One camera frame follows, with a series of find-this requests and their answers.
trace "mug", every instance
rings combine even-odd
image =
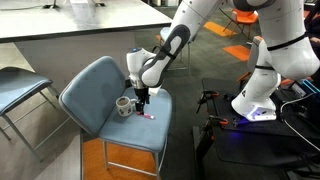
[[[127,96],[119,97],[116,100],[118,114],[123,117],[129,116],[135,110],[136,102],[137,102],[136,99],[130,99]]]

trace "white robotic arm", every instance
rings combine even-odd
[[[182,1],[159,53],[152,58],[151,53],[140,49],[127,56],[130,79],[137,88],[139,99],[141,93],[138,91],[146,93],[148,87],[162,84],[162,73],[184,45],[194,40],[211,14],[225,4],[242,11],[256,10],[264,39],[259,45],[256,69],[244,90],[232,101],[232,107],[249,121],[276,118],[275,106],[269,97],[280,83],[280,74],[290,79],[301,79],[319,68],[309,40],[304,37],[303,0]]]

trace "gray floor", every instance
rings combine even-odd
[[[169,17],[173,17],[175,8],[159,9]],[[221,12],[216,12],[211,20],[225,26],[228,22]],[[159,44],[155,38],[160,29],[136,32],[137,46],[151,50]],[[259,35],[258,25],[253,27],[252,35]],[[197,100],[201,95],[201,79],[204,77],[235,80],[247,71],[246,63],[240,62],[222,50],[229,45],[246,45],[248,40],[241,34],[232,39],[220,37],[204,28],[199,31],[196,41],[191,44],[191,75],[186,70],[168,71],[163,88],[167,89],[174,100],[174,113],[170,125],[168,150],[161,171],[164,180],[191,180],[195,178],[193,159],[192,126],[202,125],[207,118],[204,107],[196,114]],[[0,46],[0,68],[16,65],[30,68],[19,51],[11,43]],[[50,99],[57,105],[57,100]],[[42,97],[36,95],[19,108],[12,111],[12,119],[19,117],[36,104]],[[58,108],[53,109],[45,104],[30,116],[17,123],[32,145],[40,142],[49,131],[53,130],[66,118],[66,114]],[[39,163],[21,143],[20,139],[9,128],[6,130],[11,141],[0,135],[0,179],[31,180],[31,179],[80,179],[80,137],[78,126],[70,121],[39,149],[44,161]],[[210,149],[204,160],[206,179],[286,179],[279,169],[254,167],[221,162],[214,147]]]

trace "cable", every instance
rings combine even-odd
[[[23,7],[23,8],[12,8],[12,9],[0,9],[0,11],[17,11],[17,10],[27,10],[27,9],[33,9],[38,8],[42,6],[31,6],[31,7]]]
[[[308,96],[305,96],[303,98],[300,98],[300,99],[296,99],[296,100],[293,100],[293,101],[289,101],[289,102],[286,102],[284,103],[281,108],[280,108],[280,114],[282,115],[282,110],[283,110],[283,107],[287,104],[291,104],[291,103],[294,103],[294,102],[298,102],[298,101],[301,101],[301,100],[304,100],[304,99],[307,99],[308,97],[310,97],[311,95],[314,95],[315,93],[312,93],[312,94],[309,94]],[[317,146],[315,146],[314,144],[312,144],[309,140],[307,140],[304,136],[302,136],[296,129],[294,129],[285,119],[283,119],[284,122],[286,123],[286,125],[292,130],[294,131],[297,135],[299,135],[303,140],[305,140],[307,143],[309,143],[311,146],[313,146],[316,150],[318,150],[320,152],[320,148],[318,148]]]
[[[225,13],[221,8],[219,8],[219,10],[226,15],[232,22],[234,22],[240,29],[241,29],[241,34],[246,37],[248,39],[248,37],[244,34],[243,29],[240,27],[239,24],[237,24],[227,13]],[[257,47],[259,47],[259,45],[257,43],[255,43],[254,41],[252,41],[253,44],[255,44]]]

